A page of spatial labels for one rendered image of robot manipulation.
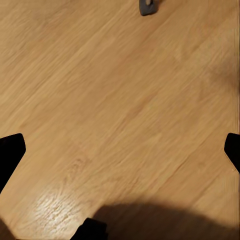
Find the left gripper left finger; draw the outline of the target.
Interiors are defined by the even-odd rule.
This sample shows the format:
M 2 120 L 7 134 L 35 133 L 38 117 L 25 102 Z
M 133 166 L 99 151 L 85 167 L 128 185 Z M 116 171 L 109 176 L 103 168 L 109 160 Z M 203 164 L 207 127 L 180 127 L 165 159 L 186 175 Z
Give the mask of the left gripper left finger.
M 26 152 L 22 133 L 0 138 L 0 193 Z

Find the swivel chair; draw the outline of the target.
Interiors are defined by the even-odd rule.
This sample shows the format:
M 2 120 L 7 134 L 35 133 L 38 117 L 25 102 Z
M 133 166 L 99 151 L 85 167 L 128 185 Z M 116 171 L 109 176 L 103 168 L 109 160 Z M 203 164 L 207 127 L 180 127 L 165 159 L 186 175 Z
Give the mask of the swivel chair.
M 149 14 L 154 12 L 154 2 L 153 0 L 140 0 L 139 9 L 141 15 Z

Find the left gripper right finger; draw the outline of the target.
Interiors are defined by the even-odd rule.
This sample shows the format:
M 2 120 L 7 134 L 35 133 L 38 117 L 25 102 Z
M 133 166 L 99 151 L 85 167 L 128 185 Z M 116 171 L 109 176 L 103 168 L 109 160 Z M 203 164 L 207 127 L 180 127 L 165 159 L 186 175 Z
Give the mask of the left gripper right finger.
M 228 133 L 224 151 L 240 173 L 240 135 L 235 133 Z

